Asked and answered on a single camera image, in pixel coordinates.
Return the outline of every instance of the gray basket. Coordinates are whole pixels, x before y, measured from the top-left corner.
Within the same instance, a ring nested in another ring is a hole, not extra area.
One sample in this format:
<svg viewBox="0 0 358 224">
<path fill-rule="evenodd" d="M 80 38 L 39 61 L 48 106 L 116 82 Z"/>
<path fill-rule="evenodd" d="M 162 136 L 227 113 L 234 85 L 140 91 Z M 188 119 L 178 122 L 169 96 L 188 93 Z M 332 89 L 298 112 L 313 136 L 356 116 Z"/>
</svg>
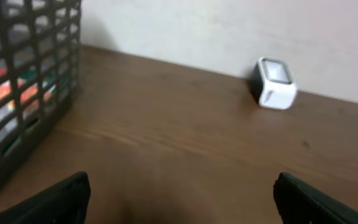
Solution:
<svg viewBox="0 0 358 224">
<path fill-rule="evenodd" d="M 70 107 L 81 0 L 0 0 L 0 185 Z"/>
</svg>

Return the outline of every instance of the wood grain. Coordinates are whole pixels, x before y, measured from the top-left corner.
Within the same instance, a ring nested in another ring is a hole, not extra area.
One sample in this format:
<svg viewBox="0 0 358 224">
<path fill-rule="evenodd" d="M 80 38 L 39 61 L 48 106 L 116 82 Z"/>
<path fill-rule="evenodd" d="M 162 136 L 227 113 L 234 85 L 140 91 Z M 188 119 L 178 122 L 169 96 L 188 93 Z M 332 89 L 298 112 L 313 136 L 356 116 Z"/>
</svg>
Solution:
<svg viewBox="0 0 358 224">
<path fill-rule="evenodd" d="M 0 191 L 0 211 L 83 170 L 87 223 L 281 223 L 278 174 L 358 210 L 358 105 L 300 93 L 260 109 L 244 81 L 85 47 L 82 92 Z"/>
</svg>

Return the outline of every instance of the white wall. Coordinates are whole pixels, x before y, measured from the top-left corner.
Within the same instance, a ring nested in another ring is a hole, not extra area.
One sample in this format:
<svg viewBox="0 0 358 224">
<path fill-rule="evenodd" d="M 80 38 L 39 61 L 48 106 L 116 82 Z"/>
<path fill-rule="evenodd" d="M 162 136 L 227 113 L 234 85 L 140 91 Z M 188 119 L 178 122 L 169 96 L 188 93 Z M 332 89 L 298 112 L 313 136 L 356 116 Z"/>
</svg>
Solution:
<svg viewBox="0 0 358 224">
<path fill-rule="evenodd" d="M 84 0 L 82 41 L 236 77 L 275 57 L 300 89 L 358 102 L 358 0 Z"/>
</svg>

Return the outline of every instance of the black plastic basket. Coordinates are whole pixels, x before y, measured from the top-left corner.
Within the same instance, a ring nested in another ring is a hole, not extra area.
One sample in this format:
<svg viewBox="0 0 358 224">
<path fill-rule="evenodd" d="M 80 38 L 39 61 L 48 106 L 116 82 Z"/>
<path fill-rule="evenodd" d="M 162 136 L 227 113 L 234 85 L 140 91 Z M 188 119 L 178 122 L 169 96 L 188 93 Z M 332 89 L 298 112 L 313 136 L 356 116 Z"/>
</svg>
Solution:
<svg viewBox="0 0 358 224">
<path fill-rule="evenodd" d="M 0 0 L 0 185 L 70 107 L 81 0 Z"/>
</svg>

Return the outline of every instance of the wooden table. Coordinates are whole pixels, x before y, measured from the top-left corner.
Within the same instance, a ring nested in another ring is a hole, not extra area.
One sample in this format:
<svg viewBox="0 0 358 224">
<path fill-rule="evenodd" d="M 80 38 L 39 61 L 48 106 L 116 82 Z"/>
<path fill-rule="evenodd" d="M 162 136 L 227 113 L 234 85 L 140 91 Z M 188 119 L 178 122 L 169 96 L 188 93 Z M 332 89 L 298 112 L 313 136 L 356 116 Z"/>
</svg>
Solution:
<svg viewBox="0 0 358 224">
<path fill-rule="evenodd" d="M 83 91 L 0 191 L 0 211 L 83 170 L 87 223 L 281 223 L 291 172 L 358 210 L 358 105 L 260 109 L 238 78 L 85 47 Z"/>
</svg>

